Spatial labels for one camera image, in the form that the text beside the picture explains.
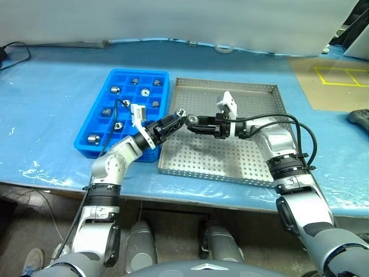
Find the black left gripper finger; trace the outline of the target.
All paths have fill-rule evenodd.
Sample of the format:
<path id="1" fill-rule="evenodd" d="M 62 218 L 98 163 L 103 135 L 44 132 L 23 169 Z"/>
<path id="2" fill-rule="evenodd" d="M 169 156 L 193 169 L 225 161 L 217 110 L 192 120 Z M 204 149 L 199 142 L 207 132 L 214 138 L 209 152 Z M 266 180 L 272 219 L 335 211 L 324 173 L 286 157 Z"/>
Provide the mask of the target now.
<path id="1" fill-rule="evenodd" d="M 184 109 L 177 109 L 172 115 L 161 119 L 163 127 L 179 126 L 181 127 L 187 118 L 187 112 Z"/>
<path id="2" fill-rule="evenodd" d="M 187 117 L 167 116 L 166 136 L 170 136 L 185 124 Z"/>

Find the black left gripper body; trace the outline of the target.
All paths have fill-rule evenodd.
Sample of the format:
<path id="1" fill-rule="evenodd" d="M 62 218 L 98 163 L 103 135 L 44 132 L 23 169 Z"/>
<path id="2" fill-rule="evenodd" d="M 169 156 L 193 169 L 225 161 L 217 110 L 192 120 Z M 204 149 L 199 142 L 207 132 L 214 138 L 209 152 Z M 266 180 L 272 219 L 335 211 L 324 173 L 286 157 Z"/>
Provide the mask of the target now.
<path id="1" fill-rule="evenodd" d="M 169 120 L 166 119 L 144 123 L 144 128 L 155 145 L 161 145 L 167 140 L 169 137 L 168 126 Z"/>

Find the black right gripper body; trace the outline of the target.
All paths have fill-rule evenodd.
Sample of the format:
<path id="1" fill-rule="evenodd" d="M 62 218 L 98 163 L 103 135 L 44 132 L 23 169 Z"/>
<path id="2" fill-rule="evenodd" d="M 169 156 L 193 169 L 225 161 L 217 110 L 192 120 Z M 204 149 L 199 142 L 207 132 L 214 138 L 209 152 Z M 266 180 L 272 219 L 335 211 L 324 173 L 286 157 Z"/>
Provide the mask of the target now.
<path id="1" fill-rule="evenodd" d="M 214 137 L 216 139 L 226 139 L 230 136 L 231 123 L 224 114 L 217 113 L 214 118 L 214 124 L 216 127 Z"/>

